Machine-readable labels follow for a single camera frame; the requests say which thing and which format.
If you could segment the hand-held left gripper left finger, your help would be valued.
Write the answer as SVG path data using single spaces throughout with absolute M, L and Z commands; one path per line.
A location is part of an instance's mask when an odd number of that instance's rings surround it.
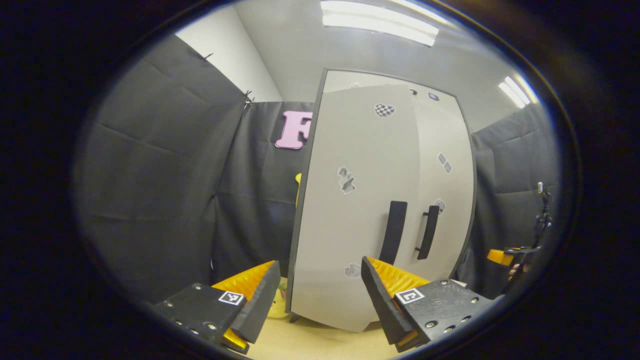
M 189 284 L 153 308 L 183 333 L 245 355 L 258 341 L 280 282 L 280 264 L 270 260 L 213 285 Z

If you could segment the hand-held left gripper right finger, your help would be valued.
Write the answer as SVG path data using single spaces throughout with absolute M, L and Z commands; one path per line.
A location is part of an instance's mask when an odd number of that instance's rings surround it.
M 361 259 L 361 279 L 398 353 L 450 337 L 496 304 L 452 279 L 429 281 L 370 256 Z

